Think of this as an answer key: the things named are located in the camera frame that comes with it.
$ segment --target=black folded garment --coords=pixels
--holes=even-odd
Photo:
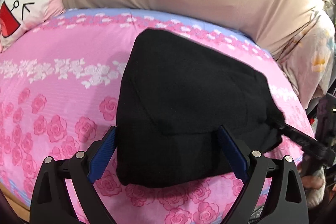
[[[167,187],[231,171],[216,130],[251,149],[281,143],[267,117],[284,120],[266,77],[248,65],[163,30],[135,40],[117,109],[117,175]]]

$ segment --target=white cartoon pillow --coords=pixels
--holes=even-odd
[[[1,50],[50,16],[64,11],[62,0],[0,0]]]

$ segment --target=pink bed sheet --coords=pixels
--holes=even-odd
[[[286,122],[313,135],[305,111],[270,56],[248,39],[203,30],[179,20],[104,13],[53,18],[26,33],[0,55],[0,181],[29,204],[43,159],[71,157],[86,150],[115,125],[120,81],[136,36],[145,28],[168,29],[241,60],[264,73]],[[291,141],[267,154],[302,153]],[[123,186],[116,176],[116,153],[94,186],[119,224],[219,223],[242,188],[233,174],[164,189]],[[86,222],[73,186],[76,213]],[[258,204],[267,195],[264,185]]]

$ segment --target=red object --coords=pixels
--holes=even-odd
[[[2,3],[0,8],[0,25],[3,37],[11,36],[20,27],[20,23],[8,9],[5,2]]]

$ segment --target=blue gripper pad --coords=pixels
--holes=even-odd
[[[220,126],[218,129],[218,142],[236,178],[241,179],[243,183],[248,182],[248,180],[250,179],[247,173],[249,168],[249,161],[242,154],[242,151],[237,146],[237,142],[241,141],[236,140],[235,142],[229,135],[227,130],[223,126]]]
[[[104,142],[100,145],[100,148],[97,150],[92,160],[90,161],[89,174],[87,178],[91,183],[94,183],[96,180],[100,179],[104,171],[112,158],[112,155],[116,149],[115,146],[115,137],[116,137],[116,127],[109,133]]]

